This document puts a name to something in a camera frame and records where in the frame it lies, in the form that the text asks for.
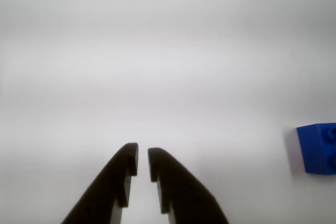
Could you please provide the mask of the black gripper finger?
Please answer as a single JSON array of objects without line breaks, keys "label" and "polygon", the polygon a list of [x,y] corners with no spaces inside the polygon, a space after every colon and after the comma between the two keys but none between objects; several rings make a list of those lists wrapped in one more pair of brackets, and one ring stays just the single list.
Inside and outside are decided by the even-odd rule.
[{"label": "black gripper finger", "polygon": [[169,152],[150,148],[148,159],[160,210],[169,223],[228,223],[214,196]]},{"label": "black gripper finger", "polygon": [[137,175],[138,144],[122,146],[93,180],[63,223],[121,223],[131,178]]}]

